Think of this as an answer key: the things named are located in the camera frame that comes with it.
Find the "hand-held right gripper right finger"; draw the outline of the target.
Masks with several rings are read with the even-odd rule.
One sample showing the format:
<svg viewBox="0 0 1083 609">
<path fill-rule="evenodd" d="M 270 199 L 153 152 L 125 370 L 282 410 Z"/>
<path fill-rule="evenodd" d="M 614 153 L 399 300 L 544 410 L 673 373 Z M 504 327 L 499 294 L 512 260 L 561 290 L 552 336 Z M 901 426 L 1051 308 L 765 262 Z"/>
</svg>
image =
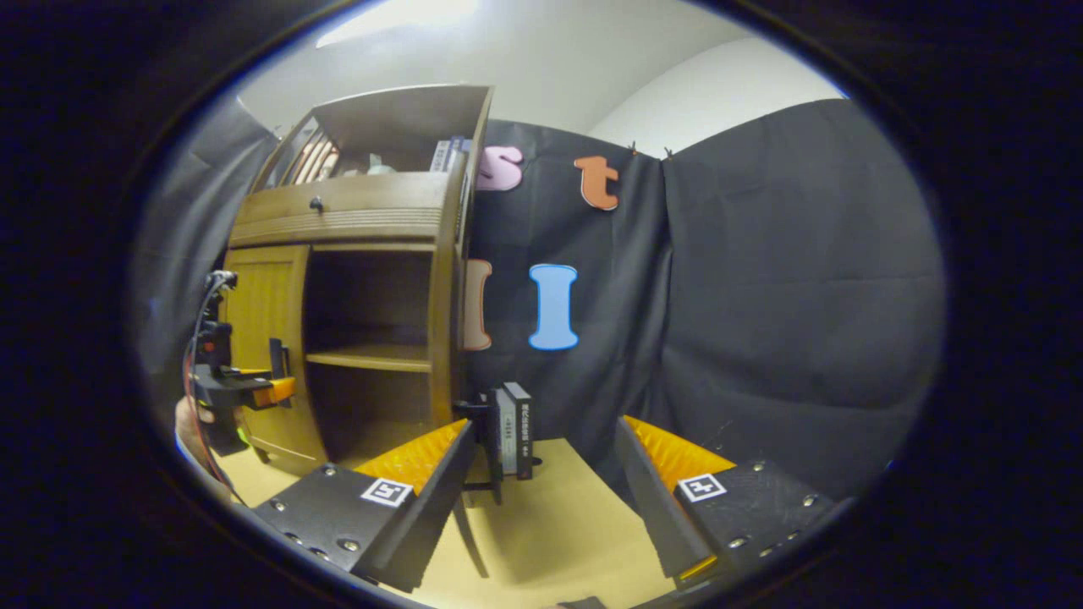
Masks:
<svg viewBox="0 0 1083 609">
<path fill-rule="evenodd" d="M 662 573 L 677 589 L 732 584 L 815 536 L 839 501 L 771 459 L 726 459 L 657 427 L 619 417 L 626 480 Z"/>
</svg>

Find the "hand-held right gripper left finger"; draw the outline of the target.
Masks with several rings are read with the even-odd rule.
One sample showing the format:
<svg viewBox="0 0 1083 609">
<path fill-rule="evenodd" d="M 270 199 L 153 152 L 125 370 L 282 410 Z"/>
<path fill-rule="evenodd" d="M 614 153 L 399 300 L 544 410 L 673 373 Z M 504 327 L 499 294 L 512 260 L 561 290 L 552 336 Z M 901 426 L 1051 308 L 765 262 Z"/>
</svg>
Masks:
<svg viewBox="0 0 1083 609">
<path fill-rule="evenodd" d="M 324 562 L 413 592 L 464 493 L 475 450 L 477 424 L 453 422 L 355 469 L 325 463 L 255 514 Z"/>
</svg>

